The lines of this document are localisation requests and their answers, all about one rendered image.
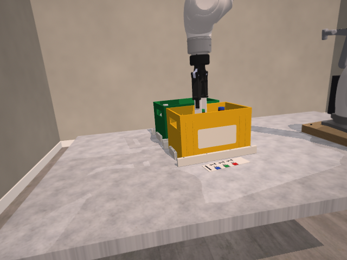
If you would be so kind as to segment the white paper pick list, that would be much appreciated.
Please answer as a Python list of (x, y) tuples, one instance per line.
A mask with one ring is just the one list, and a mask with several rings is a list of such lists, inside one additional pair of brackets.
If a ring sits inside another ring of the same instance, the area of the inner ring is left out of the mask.
[(237, 165), (241, 165), (245, 163), (250, 163), (250, 161), (242, 157), (238, 157), (238, 158), (233, 158), (229, 160), (215, 162), (212, 164), (202, 165), (202, 167), (204, 167), (207, 171), (212, 172), (212, 171), (217, 171), (217, 170), (221, 170), (224, 168), (233, 167), (233, 166), (237, 166)]

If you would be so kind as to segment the yellow crate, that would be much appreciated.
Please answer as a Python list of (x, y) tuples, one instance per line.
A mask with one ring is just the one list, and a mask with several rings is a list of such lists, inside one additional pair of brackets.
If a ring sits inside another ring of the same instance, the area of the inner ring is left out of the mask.
[(237, 104), (208, 103), (207, 113), (198, 114), (195, 105), (166, 108), (166, 118), (177, 158), (250, 146), (249, 124)]

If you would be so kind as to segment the green plastic crate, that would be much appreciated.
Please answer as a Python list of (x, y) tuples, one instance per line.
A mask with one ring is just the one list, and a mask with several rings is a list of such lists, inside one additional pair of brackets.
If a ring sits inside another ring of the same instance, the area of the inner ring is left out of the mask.
[[(168, 106), (163, 106), (163, 104), (168, 104)], [(160, 133), (163, 139), (168, 139), (166, 108), (192, 105), (194, 105), (192, 98), (153, 102), (156, 132)], [(160, 116), (161, 113), (162, 116)]]

